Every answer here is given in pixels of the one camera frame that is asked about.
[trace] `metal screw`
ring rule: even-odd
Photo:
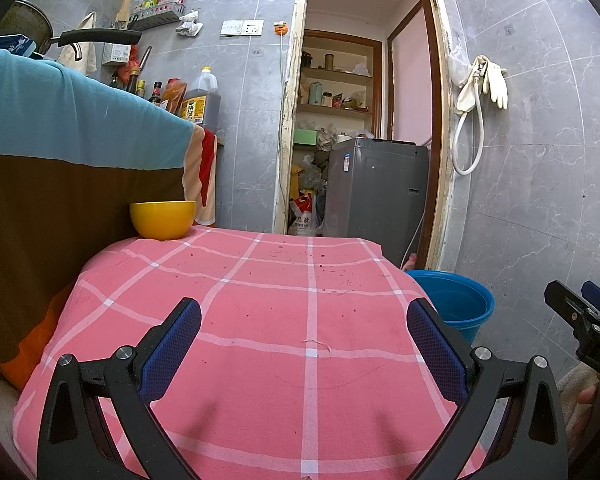
[[[116,350],[116,357],[118,359],[129,359],[134,353],[134,349],[131,346],[121,346]]]
[[[537,355],[536,357],[534,357],[534,362],[536,363],[537,366],[541,367],[541,368],[546,368],[546,359],[544,357],[542,357],[541,355]]]
[[[58,364],[60,366],[67,366],[71,362],[72,358],[73,356],[71,354],[62,354],[58,359]]]
[[[484,346],[478,346],[478,348],[475,349],[475,355],[478,359],[486,361],[491,359],[491,350],[485,348]]]

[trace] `wall outlet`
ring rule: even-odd
[[[241,36],[262,36],[264,20],[244,20],[242,22]]]
[[[220,36],[240,36],[242,34],[243,20],[225,20],[222,22]]]

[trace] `oil bottle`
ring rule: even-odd
[[[218,129],[220,99],[216,76],[211,73],[210,66],[203,66],[192,88],[184,95],[180,117],[215,133]]]

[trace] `wire basket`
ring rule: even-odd
[[[103,65],[122,65],[129,61],[131,47],[129,45],[118,45],[105,43],[102,51]]]
[[[166,4],[156,5],[148,9],[141,9],[131,15],[133,30],[147,30],[148,28],[166,25],[167,23],[175,23],[180,21],[180,16],[185,13],[184,4],[176,2],[168,2]]]

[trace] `wooden door frame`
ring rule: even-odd
[[[347,43],[355,43],[358,45],[370,46],[374,53],[374,98],[371,103],[371,133],[376,138],[380,137],[380,129],[382,125],[382,41],[370,40],[369,38],[360,38],[359,36],[351,36],[349,34],[341,34],[339,32],[328,32],[326,30],[312,30],[306,28],[304,35],[309,38],[323,38],[325,40],[346,41]]]
[[[449,135],[452,121],[452,88],[446,68],[446,57],[450,49],[450,29],[444,11],[444,0],[422,0],[429,57],[431,61],[432,88],[432,131],[430,146],[429,181],[425,214],[418,248],[417,267],[434,269],[442,256],[443,240],[451,204],[450,188],[452,166],[450,163]],[[292,22],[292,45],[290,53],[289,77],[283,93],[280,146],[278,157],[278,177],[274,201],[274,232],[286,232],[288,212],[288,183],[293,149],[293,125],[296,117],[298,83],[300,79],[300,57],[302,34],[306,15],[306,0],[296,0],[294,21]]]
[[[388,79],[387,100],[389,104],[387,108],[386,138],[389,140],[394,138],[394,40],[398,34],[400,34],[406,28],[406,26],[409,25],[409,23],[411,23],[411,20],[416,17],[416,14],[420,12],[423,5],[424,4],[422,3],[422,0],[418,0],[407,13],[407,15],[402,19],[402,21],[398,23],[397,27],[394,28],[392,33],[386,38],[386,64]]]

